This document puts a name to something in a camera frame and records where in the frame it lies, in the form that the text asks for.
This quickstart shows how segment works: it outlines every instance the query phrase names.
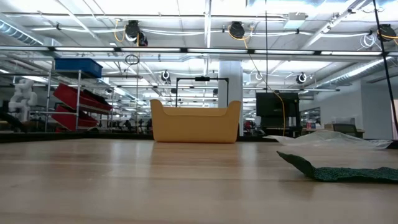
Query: yellow plastic container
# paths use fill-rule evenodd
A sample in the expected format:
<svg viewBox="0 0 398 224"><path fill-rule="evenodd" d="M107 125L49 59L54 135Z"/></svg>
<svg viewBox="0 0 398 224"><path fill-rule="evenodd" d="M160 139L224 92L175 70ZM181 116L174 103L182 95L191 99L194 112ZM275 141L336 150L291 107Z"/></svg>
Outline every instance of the yellow plastic container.
<svg viewBox="0 0 398 224"><path fill-rule="evenodd" d="M171 108L151 100L154 138L158 142L234 143L241 102L228 108Z"/></svg>

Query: clear plastic bag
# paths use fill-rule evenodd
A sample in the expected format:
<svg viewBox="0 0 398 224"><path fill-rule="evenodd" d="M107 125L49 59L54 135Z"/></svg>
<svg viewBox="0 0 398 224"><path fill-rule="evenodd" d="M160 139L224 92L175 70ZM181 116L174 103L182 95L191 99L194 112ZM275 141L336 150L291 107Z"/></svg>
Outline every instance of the clear plastic bag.
<svg viewBox="0 0 398 224"><path fill-rule="evenodd" d="M315 131L314 133L290 138L284 136L266 136L264 138L276 139L284 146L312 146L312 147L354 147L359 149L385 149L390 140L363 140L335 131Z"/></svg>

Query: blue bin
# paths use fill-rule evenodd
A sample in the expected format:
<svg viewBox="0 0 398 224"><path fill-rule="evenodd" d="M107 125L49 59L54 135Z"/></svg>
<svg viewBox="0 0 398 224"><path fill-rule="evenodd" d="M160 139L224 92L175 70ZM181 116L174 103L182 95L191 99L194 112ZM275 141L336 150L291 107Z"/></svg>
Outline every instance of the blue bin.
<svg viewBox="0 0 398 224"><path fill-rule="evenodd" d="M102 77L102 66L96 63L91 58L56 58L55 70L70 78L78 78L77 71L79 70L83 72L81 74L81 78Z"/></svg>

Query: white column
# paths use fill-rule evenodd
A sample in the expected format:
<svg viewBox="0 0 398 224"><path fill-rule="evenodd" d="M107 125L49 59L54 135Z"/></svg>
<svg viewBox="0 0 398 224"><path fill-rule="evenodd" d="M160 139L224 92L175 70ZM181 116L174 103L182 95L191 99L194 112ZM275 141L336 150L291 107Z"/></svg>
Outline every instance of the white column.
<svg viewBox="0 0 398 224"><path fill-rule="evenodd" d="M220 61L218 78L229 78L228 101L238 100L243 102L243 69L242 61ZM218 107L226 108L227 84L225 81L218 81ZM239 135L243 136L243 107L239 117Z"/></svg>

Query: green sponge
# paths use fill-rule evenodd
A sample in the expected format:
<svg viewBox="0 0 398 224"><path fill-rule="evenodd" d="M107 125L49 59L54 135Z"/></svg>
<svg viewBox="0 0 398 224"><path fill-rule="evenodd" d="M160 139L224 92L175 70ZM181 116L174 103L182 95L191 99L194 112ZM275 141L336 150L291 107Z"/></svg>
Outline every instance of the green sponge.
<svg viewBox="0 0 398 224"><path fill-rule="evenodd" d="M378 169L351 169L336 167L315 168L306 159L277 151L286 162L292 164L307 177L323 182L383 182L398 183L398 170L389 167Z"/></svg>

